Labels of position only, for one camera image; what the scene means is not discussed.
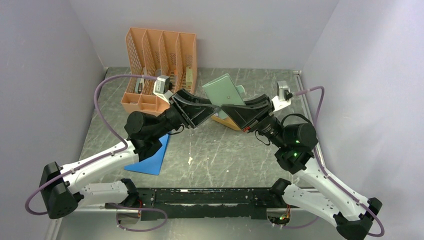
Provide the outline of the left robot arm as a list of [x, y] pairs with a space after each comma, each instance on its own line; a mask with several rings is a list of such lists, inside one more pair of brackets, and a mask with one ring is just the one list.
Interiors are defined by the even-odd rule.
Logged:
[[158, 116], [141, 111], [130, 113], [124, 126], [128, 137], [117, 145], [63, 166], [47, 164], [39, 186], [48, 217], [63, 218], [78, 207], [96, 204], [137, 206], [139, 193], [129, 178], [105, 184], [92, 182], [115, 169], [152, 157], [162, 147], [161, 137], [181, 127], [194, 129], [219, 110], [210, 100], [182, 89], [171, 96], [169, 108]]

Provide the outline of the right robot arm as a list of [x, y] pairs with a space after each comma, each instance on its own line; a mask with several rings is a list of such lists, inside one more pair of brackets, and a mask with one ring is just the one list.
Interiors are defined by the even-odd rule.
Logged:
[[304, 117], [301, 123], [285, 124], [274, 115], [274, 109], [266, 95], [244, 105], [221, 106], [241, 130], [266, 137], [277, 147], [276, 161], [283, 170], [317, 190], [317, 193], [308, 193], [280, 178], [270, 188], [270, 202], [275, 207], [288, 204], [307, 210], [335, 226], [347, 240], [370, 236], [382, 202], [355, 192], [322, 165], [316, 155], [317, 132], [308, 118]]

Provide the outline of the yellow oval tray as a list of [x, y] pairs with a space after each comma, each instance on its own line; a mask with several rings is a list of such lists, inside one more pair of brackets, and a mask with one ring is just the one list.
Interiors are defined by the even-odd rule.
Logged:
[[218, 116], [216, 116], [216, 115], [212, 115], [211, 117], [210, 117], [212, 120], [214, 120], [214, 121], [216, 121], [217, 123], [219, 123], [219, 124], [222, 124], [222, 125], [224, 125], [224, 126], [226, 126], [226, 127], [228, 127], [228, 128], [230, 128], [230, 129], [232, 129], [232, 130], [234, 130], [234, 131], [241, 131], [241, 129], [234, 123], [234, 121], [231, 119], [231, 118], [229, 118], [229, 117], [226, 117], [225, 119], [221, 119], [221, 118], [219, 118]]

